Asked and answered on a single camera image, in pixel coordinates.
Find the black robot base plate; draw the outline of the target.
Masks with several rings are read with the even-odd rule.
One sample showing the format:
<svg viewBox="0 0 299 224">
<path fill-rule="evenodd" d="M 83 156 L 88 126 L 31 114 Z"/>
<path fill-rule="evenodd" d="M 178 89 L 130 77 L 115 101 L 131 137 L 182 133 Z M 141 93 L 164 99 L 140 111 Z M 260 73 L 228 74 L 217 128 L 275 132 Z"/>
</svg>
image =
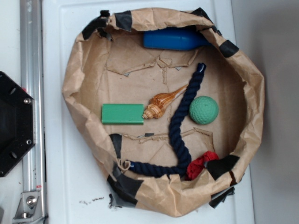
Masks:
<svg viewBox="0 0 299 224">
<path fill-rule="evenodd" d="M 0 73 L 0 176 L 5 177 L 35 145 L 34 99 Z"/>
</svg>

